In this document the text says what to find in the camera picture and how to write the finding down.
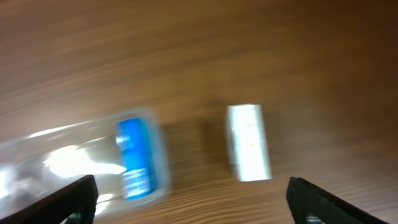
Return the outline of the blue medicine box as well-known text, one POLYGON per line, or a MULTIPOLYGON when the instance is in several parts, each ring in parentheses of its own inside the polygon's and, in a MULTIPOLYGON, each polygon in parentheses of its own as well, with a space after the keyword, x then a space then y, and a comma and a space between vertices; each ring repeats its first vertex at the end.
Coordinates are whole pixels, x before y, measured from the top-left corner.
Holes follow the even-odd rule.
POLYGON ((116 144, 121 153, 124 198, 142 198, 157 190, 152 148, 146 121, 132 118, 116 125, 116 144))

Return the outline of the white medicine box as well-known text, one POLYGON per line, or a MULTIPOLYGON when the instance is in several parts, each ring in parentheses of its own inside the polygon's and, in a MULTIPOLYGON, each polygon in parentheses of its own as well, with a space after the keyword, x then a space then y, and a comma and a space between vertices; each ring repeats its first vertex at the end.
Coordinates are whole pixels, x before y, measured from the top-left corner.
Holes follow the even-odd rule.
POLYGON ((228 106, 226 137, 229 163, 240 182, 272 179, 261 105, 228 106))

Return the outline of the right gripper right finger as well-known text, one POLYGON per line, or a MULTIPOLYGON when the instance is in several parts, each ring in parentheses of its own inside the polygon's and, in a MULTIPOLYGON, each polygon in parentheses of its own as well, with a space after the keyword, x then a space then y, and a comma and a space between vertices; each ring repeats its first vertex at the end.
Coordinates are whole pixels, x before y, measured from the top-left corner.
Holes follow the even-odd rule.
POLYGON ((295 224, 387 224, 300 177, 289 179, 286 200, 295 224))

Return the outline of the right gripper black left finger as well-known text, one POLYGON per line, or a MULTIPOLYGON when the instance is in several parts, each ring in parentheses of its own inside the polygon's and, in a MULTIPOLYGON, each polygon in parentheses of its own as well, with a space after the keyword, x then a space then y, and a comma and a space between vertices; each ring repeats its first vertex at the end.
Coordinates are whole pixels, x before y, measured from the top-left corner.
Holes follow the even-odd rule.
POLYGON ((98 189, 93 175, 86 175, 3 219, 1 224, 92 224, 98 189))

